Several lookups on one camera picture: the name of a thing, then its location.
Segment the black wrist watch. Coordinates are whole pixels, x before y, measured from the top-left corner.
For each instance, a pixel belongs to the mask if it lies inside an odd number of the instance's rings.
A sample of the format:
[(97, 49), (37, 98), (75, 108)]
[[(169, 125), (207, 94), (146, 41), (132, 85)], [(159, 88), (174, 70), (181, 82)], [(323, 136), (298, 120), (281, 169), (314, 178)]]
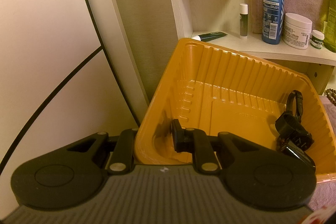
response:
[(300, 160), (315, 171), (315, 162), (306, 153), (314, 140), (311, 133), (301, 124), (302, 116), (303, 95), (300, 91), (293, 90), (288, 95), (286, 110), (275, 122), (275, 128), (279, 133), (276, 150)]

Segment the orange plastic tray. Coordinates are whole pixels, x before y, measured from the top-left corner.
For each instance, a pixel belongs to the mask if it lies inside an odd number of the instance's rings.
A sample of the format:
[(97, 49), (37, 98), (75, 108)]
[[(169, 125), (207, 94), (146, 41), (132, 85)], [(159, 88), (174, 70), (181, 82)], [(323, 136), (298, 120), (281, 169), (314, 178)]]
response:
[(275, 149), (274, 123), (288, 95), (303, 95), (303, 127), (313, 145), (318, 182), (335, 180), (335, 135), (325, 108), (307, 76), (229, 48), (181, 39), (169, 60), (134, 143), (142, 164), (179, 165), (192, 161), (174, 150), (171, 122), (215, 136), (227, 131)]

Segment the lavender fuzzy mat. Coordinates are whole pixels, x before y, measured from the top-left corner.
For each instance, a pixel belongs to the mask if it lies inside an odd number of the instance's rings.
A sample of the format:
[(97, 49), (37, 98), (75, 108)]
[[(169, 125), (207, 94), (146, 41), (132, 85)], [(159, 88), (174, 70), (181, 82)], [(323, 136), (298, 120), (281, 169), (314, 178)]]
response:
[[(320, 100), (326, 110), (326, 113), (335, 132), (335, 106), (330, 102), (329, 99), (327, 99), (326, 96), (320, 96)], [(335, 181), (318, 184), (316, 186), (313, 197), (309, 202), (309, 207), (311, 208), (311, 210), (315, 211), (324, 206), (335, 205), (335, 187)]]

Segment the white corner shelf unit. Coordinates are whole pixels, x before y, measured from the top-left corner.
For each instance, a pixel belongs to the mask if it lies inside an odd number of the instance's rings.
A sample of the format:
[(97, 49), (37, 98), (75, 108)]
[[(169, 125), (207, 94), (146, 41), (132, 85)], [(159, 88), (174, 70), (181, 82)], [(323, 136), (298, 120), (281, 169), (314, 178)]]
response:
[(306, 74), (316, 91), (322, 94), (327, 88), (335, 88), (335, 53), (322, 48), (309, 47), (298, 50), (284, 42), (270, 45), (248, 28), (248, 37), (239, 36), (239, 5), (251, 0), (171, 0), (178, 38), (191, 38), (198, 34), (222, 31), (227, 35), (214, 44), (253, 56), (267, 59)]

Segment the small green-label jar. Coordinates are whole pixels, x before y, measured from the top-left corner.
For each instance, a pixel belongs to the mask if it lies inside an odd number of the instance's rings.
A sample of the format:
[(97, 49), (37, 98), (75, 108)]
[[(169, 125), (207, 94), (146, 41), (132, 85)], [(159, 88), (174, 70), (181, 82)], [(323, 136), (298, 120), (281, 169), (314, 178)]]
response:
[(312, 30), (310, 37), (310, 45), (315, 49), (321, 50), (324, 38), (325, 35), (323, 32), (318, 30)]

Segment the dark green lying tube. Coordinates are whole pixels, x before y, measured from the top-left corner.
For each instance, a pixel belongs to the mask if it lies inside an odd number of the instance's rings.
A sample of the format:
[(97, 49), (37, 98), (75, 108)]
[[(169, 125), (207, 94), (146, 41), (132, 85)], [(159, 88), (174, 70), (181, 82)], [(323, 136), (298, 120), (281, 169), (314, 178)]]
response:
[(192, 39), (194, 40), (198, 40), (201, 42), (210, 42), (219, 38), (223, 38), (227, 36), (227, 34), (225, 32), (210, 32), (210, 33), (206, 33), (206, 34), (199, 34), (196, 36), (193, 36)]

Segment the white cream jar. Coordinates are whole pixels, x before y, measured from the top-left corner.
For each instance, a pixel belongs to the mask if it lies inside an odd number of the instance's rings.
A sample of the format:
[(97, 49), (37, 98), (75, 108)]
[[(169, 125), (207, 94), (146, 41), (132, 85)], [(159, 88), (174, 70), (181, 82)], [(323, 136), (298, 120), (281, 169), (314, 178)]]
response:
[(312, 24), (313, 22), (305, 16), (287, 12), (282, 39), (293, 48), (305, 50), (308, 47)]

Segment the green oil spray bottle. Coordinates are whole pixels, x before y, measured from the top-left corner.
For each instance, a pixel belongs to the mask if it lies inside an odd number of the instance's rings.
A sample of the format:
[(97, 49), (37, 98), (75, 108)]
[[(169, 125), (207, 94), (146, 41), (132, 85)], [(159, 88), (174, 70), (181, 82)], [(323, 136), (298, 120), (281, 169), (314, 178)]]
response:
[(329, 0), (324, 45), (329, 51), (335, 52), (335, 0)]

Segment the blue spray bottle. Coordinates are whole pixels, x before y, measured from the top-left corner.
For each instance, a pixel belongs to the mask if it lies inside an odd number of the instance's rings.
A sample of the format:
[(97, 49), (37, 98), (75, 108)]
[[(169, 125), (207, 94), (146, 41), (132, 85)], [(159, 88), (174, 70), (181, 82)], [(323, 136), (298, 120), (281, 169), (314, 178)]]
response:
[(276, 45), (280, 42), (284, 19), (284, 0), (262, 0), (262, 40)]

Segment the white-capped lip balm stick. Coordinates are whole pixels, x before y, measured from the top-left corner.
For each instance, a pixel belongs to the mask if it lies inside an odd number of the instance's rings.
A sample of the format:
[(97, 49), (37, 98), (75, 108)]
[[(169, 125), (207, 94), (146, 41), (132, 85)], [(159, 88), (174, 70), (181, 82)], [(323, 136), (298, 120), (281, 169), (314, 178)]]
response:
[(246, 39), (248, 36), (248, 5), (241, 3), (239, 5), (240, 15), (240, 39)]

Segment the white curved mirror frame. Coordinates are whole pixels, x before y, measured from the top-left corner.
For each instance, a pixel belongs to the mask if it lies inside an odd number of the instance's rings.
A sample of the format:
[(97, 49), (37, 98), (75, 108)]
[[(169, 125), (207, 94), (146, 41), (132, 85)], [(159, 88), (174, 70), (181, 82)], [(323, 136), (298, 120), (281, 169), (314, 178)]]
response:
[(140, 125), (149, 100), (139, 75), (116, 0), (85, 0), (97, 36), (123, 98)]

